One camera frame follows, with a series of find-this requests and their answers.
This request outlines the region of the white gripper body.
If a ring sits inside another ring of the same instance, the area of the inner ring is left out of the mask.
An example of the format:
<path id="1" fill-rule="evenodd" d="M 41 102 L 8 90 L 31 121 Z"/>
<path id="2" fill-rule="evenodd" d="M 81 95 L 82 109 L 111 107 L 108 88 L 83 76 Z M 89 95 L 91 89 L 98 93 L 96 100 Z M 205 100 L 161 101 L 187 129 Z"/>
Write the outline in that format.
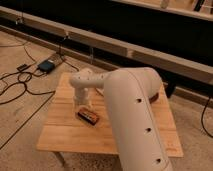
<path id="1" fill-rule="evenodd" d="M 88 88 L 75 88 L 74 89 L 74 105 L 76 108 L 79 107 L 92 107 Z"/>

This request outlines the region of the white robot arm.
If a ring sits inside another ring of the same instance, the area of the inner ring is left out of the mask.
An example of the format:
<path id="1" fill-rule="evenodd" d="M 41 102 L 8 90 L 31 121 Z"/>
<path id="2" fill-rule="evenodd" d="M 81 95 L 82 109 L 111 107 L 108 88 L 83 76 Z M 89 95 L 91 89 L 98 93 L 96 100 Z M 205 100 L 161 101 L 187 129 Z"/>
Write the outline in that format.
<path id="1" fill-rule="evenodd" d="M 150 67 L 94 73 L 85 68 L 70 77 L 75 103 L 86 105 L 88 90 L 101 88 L 123 171 L 173 171 L 151 109 L 162 85 Z"/>

